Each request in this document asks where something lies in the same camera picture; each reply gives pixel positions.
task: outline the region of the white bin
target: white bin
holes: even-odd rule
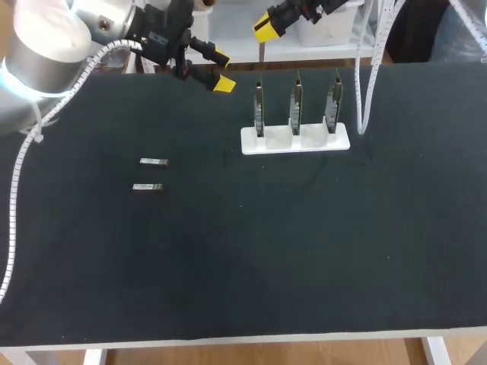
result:
[[[350,0],[330,15],[323,13],[323,18],[316,24],[301,18],[296,23],[301,44],[316,47],[347,43],[352,36],[358,7],[363,4],[364,0]]]
[[[213,8],[206,10],[195,10],[193,17],[195,22],[191,27],[191,34],[199,40],[208,42],[210,40],[210,14],[213,12]]]

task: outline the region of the table edge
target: table edge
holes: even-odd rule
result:
[[[19,351],[68,351],[90,349],[121,349],[121,348],[165,348],[182,346],[201,346],[218,344],[264,344],[279,342],[310,342],[310,341],[350,341],[350,340],[375,340],[394,338],[424,338],[444,336],[486,335],[487,326],[449,329],[410,329],[378,332],[338,332],[323,334],[302,335],[264,335],[224,338],[202,338],[198,340],[166,340],[166,341],[133,341],[133,342],[107,342],[94,344],[54,344],[36,346],[12,346],[0,347],[4,349],[16,349]]]

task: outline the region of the white holder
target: white holder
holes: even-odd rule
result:
[[[344,151],[350,148],[349,135],[343,123],[336,133],[328,133],[326,119],[318,124],[302,124],[300,135],[293,135],[291,123],[264,127],[264,137],[257,137],[255,127],[242,128],[243,154],[287,154],[296,152]]]

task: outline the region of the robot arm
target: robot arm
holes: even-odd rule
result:
[[[331,14],[348,0],[286,0],[278,6],[271,6],[253,28],[256,38],[267,42],[282,37],[286,30],[303,16],[316,24],[322,13]]]
[[[193,77],[213,91],[234,88],[232,80],[185,58],[191,47],[222,67],[230,61],[213,43],[192,36],[193,0],[173,0],[166,10],[141,9],[132,0],[17,0],[13,6],[14,34],[0,70],[0,135],[33,125],[32,103],[44,114],[70,90],[92,40],[136,41],[142,49],[134,52],[142,57],[159,65],[173,59],[179,79]]]

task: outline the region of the black table surface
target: black table surface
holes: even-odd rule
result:
[[[332,72],[301,72],[305,123]],[[487,325],[487,67],[384,66],[365,136],[340,73],[351,149],[267,156],[240,151],[257,73],[93,76],[27,155],[0,346]],[[268,125],[293,82],[263,73]],[[2,270],[23,138],[0,141]]]

